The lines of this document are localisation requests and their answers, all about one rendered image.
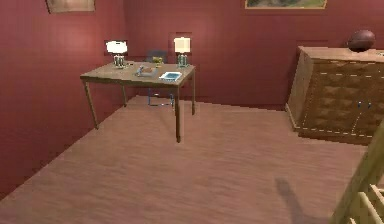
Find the blue frame chair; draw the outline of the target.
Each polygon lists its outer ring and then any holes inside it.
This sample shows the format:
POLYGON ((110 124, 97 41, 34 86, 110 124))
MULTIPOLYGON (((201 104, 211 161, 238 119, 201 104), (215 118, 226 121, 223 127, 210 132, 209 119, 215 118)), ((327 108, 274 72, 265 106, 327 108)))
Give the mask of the blue frame chair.
MULTIPOLYGON (((147 52, 147 56, 146 56, 145 61, 146 62, 150 62, 150 63, 154 63, 152 61, 152 58, 154 56, 162 57, 163 58, 163 63, 167 62, 167 52, 165 50, 159 50, 159 49, 149 50, 147 52)), ((158 93, 153 93, 152 89, 149 88, 148 89, 148 105, 149 106, 155 106, 155 104, 152 103, 152 98, 154 98, 154 97, 159 97, 159 94, 158 93)), ((170 100, 169 100, 169 102, 167 104, 170 105, 171 107, 174 107, 174 95, 173 94, 170 94, 170 100)), ((160 106, 166 106, 167 104, 166 103, 160 103, 160 106)))

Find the brown wooden table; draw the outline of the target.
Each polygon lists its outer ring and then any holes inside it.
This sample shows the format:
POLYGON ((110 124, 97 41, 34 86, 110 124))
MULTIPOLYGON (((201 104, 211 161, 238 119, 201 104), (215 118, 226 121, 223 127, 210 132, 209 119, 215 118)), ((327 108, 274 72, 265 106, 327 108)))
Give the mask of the brown wooden table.
POLYGON ((113 63, 106 64, 98 67, 92 71, 84 73, 80 76, 80 80, 83 83, 85 94, 88 100, 90 111, 92 114, 94 127, 99 128, 99 122, 95 112, 95 108, 92 102, 92 97, 89 89, 90 83, 114 83, 121 87, 132 86, 132 87, 143 87, 143 88, 167 88, 171 90, 174 95, 174 109, 175 109, 175 134, 176 141, 181 142, 181 117, 180 117, 180 90, 181 87, 188 81, 192 81, 192 114, 195 114, 195 98, 196 98, 196 67, 189 65, 188 67, 180 68, 177 64, 162 64, 157 69, 157 73, 152 77, 139 77, 135 73, 141 66, 148 66, 156 68, 154 63, 149 62, 133 62, 127 64, 124 68, 117 68, 113 63), (182 76, 176 81, 165 81, 160 80, 159 77, 165 72, 181 72, 182 76))

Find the brown wooden cupboard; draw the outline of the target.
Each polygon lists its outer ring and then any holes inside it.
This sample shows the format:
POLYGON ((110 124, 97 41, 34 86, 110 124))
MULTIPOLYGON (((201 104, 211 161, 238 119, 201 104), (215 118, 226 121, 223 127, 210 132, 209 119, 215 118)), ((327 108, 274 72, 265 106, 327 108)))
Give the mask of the brown wooden cupboard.
POLYGON ((300 46, 285 109, 301 137, 367 145, 384 120, 384 50, 300 46))

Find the brown framed wall picture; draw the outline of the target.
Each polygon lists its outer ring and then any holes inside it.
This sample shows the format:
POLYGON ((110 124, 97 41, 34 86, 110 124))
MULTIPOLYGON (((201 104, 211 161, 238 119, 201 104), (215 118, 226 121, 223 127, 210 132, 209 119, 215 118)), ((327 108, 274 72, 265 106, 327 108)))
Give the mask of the brown framed wall picture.
POLYGON ((95 0, 45 0, 49 13, 93 12, 95 0))

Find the grey and brown small object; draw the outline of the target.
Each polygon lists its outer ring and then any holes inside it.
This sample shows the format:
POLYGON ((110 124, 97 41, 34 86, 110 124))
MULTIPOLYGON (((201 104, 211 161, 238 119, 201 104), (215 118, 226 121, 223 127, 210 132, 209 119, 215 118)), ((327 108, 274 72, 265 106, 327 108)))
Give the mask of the grey and brown small object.
POLYGON ((152 68, 152 67, 141 65, 137 69, 135 75, 139 76, 139 77, 152 77, 156 73, 157 73, 157 69, 156 68, 152 68))

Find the gold framed landscape picture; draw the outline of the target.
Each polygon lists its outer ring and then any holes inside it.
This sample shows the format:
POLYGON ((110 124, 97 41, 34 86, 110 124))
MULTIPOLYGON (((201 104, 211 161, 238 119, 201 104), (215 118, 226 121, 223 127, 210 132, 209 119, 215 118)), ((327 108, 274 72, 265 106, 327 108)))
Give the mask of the gold framed landscape picture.
POLYGON ((325 9, 328 0, 244 0, 246 9, 325 9))

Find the cream shade table lamp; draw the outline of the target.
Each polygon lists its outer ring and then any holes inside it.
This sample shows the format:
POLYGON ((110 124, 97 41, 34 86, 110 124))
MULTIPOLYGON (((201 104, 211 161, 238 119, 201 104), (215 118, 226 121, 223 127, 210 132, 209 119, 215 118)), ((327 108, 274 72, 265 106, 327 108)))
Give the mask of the cream shade table lamp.
POLYGON ((177 65, 188 67, 188 53, 191 52, 191 39, 187 37, 177 37, 174 39, 174 51, 177 54, 177 65))

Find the pale wooden slatted furniture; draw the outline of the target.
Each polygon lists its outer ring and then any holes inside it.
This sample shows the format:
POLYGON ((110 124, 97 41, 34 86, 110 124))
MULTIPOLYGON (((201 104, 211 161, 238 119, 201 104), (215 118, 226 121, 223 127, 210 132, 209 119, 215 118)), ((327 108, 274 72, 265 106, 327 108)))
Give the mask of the pale wooden slatted furniture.
POLYGON ((384 224, 384 119, 361 158, 328 224, 384 224))

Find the white shade table lamp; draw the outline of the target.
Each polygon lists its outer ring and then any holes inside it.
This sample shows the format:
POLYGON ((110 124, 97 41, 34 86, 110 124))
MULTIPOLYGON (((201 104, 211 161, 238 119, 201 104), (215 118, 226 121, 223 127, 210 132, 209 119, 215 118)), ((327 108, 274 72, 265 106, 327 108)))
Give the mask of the white shade table lamp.
POLYGON ((114 65, 117 68, 124 67, 124 54, 128 51, 128 46, 125 41, 112 40, 106 43, 108 53, 113 55, 114 65))

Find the brown oval football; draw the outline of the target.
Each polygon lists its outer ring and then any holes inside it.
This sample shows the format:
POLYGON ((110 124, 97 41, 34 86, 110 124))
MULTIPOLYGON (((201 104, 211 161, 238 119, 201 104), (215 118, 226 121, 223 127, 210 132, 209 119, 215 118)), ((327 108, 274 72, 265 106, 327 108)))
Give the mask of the brown oval football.
POLYGON ((375 43, 375 34, 370 30, 359 30, 348 40, 347 46, 353 52, 365 52, 375 43))

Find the blue and white book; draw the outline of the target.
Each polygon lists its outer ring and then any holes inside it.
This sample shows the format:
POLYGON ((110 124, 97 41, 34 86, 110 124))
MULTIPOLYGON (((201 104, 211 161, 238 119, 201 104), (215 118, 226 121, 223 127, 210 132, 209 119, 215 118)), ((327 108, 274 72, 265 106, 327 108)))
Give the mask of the blue and white book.
POLYGON ((159 77, 159 79, 176 82, 181 76, 182 76, 181 72, 165 72, 159 77))

